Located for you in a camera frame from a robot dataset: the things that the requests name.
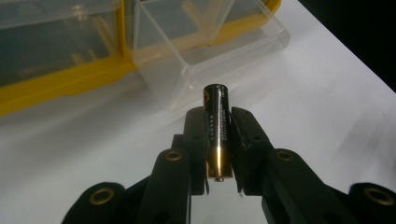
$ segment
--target white surface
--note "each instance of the white surface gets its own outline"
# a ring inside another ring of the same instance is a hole
[[[276,17],[289,46],[247,70],[230,105],[253,112],[275,147],[296,151],[332,187],[396,190],[396,96],[297,0]],[[0,118],[0,223],[60,223],[88,187],[131,186],[182,133],[141,79],[125,79]],[[265,223],[261,199],[233,180],[193,198],[192,223]]]

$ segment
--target aa battery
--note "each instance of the aa battery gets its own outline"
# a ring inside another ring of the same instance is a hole
[[[233,177],[229,152],[230,111],[227,87],[212,84],[204,88],[206,132],[209,139],[206,174],[222,182]]]

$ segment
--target dark background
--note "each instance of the dark background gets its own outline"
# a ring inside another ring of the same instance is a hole
[[[396,92],[396,8],[390,0],[299,0]]]

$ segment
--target screw hole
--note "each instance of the screw hole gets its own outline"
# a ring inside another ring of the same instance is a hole
[[[102,188],[91,195],[90,203],[93,205],[101,205],[110,202],[113,197],[114,189]]]

